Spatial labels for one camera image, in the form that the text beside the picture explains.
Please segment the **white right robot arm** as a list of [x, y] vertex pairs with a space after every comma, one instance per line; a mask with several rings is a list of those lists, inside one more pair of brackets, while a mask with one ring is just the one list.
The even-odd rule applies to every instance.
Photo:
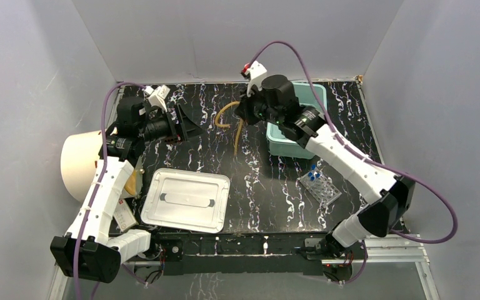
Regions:
[[251, 80], [235, 114], [248, 125], [259, 121], [276, 125], [287, 139], [327, 162], [364, 198], [365, 207], [341, 221], [320, 243], [332, 257], [344, 258], [353, 244], [368, 236], [386, 236], [409, 207], [415, 182], [375, 166], [328, 124], [319, 109], [299, 103], [286, 76]]

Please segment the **clear test tube rack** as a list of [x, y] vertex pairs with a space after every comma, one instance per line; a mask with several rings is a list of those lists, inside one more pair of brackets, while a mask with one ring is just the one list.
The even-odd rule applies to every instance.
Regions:
[[[321, 176], [315, 178], [314, 182], [311, 182], [310, 178], [308, 178], [308, 173], [312, 173], [314, 178], [315, 173], [319, 173]], [[322, 208], [327, 208], [342, 194], [342, 192], [333, 184], [332, 179], [326, 176], [317, 166], [314, 172], [309, 170], [306, 174], [302, 175], [299, 178], [299, 182], [320, 203]]]

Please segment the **white plastic bin lid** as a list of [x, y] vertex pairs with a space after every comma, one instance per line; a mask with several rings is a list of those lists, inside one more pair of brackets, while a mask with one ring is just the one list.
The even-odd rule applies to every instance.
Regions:
[[140, 213], [144, 224], [219, 233], [225, 222], [231, 180], [222, 174], [157, 169]]

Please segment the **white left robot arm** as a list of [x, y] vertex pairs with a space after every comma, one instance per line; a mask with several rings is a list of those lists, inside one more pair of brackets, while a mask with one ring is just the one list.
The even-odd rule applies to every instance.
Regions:
[[181, 143], [202, 132], [180, 104], [163, 110], [139, 97], [120, 100], [115, 121], [101, 126], [99, 158], [85, 200], [66, 233], [50, 244], [65, 276], [110, 283], [121, 265], [137, 254], [147, 260], [159, 257], [162, 244], [147, 230], [109, 237], [116, 205], [146, 143]]

